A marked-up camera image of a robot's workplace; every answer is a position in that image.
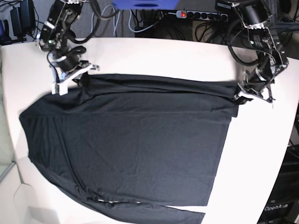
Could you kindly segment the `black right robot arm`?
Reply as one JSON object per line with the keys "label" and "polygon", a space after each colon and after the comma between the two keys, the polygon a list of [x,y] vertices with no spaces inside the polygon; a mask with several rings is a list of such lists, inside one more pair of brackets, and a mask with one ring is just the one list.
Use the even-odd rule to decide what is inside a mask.
{"label": "black right robot arm", "polygon": [[72,24],[80,17],[83,2],[79,0],[56,0],[50,8],[49,16],[44,22],[38,37],[41,51],[47,53],[47,62],[52,70],[54,84],[62,83],[71,75],[79,74],[71,80],[78,86],[88,86],[90,75],[86,69],[90,63],[81,60],[86,48],[82,45],[88,42],[100,26],[97,19],[92,25],[90,34],[83,40],[77,40],[71,30]]}

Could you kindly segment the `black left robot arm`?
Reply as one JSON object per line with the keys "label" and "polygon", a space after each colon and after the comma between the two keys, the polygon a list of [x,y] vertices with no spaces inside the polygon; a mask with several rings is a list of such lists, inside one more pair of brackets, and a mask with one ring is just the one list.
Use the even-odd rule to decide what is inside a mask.
{"label": "black left robot arm", "polygon": [[[237,17],[230,23],[226,34],[231,56],[239,65],[254,67],[252,71],[246,70],[243,79],[238,82],[235,103],[243,105],[256,98],[272,103],[271,84],[288,67],[289,61],[267,3],[263,0],[223,0],[221,6],[234,11]],[[257,59],[252,62],[243,61],[233,50],[231,33],[237,25],[247,31],[248,49],[256,52]]]}

